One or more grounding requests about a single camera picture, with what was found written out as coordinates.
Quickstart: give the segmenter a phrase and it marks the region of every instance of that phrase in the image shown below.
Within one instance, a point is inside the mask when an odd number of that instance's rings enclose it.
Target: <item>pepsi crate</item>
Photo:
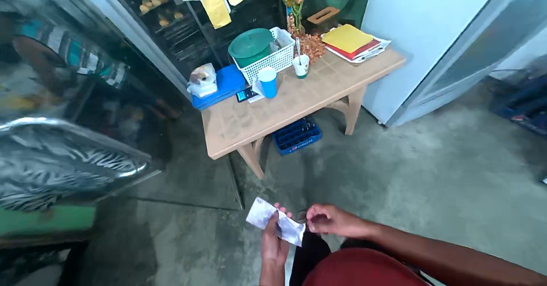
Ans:
[[[321,139],[323,133],[311,119],[304,117],[272,133],[281,156],[306,147]]]

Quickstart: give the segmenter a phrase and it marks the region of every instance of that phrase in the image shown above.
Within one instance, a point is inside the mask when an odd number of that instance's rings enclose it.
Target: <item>white refrigerator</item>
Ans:
[[[451,102],[539,32],[547,0],[369,0],[361,30],[406,65],[368,86],[363,106],[396,127]]]

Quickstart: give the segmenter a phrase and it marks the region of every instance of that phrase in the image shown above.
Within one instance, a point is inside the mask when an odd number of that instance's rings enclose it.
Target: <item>paper cup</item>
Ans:
[[[271,99],[277,95],[277,72],[272,67],[265,67],[258,71],[258,81],[262,86],[264,97]]]
[[[307,70],[310,67],[310,58],[306,54],[295,57],[293,59],[293,67],[298,78],[305,78]]]

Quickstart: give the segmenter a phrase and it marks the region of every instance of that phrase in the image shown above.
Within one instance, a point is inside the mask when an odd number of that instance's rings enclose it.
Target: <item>green lid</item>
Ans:
[[[237,36],[228,46],[234,58],[248,58],[262,52],[274,40],[267,29],[252,29]]]

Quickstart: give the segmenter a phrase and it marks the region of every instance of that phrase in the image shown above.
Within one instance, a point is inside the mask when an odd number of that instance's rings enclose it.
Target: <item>plastic table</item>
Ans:
[[[278,90],[273,99],[251,104],[229,98],[201,112],[207,153],[218,159],[237,150],[262,179],[264,172],[258,158],[265,136],[324,107],[344,113],[346,135],[351,135],[366,86],[404,62],[405,58],[390,49],[359,65],[326,51],[324,57],[310,65],[303,80],[289,67],[277,73]]]

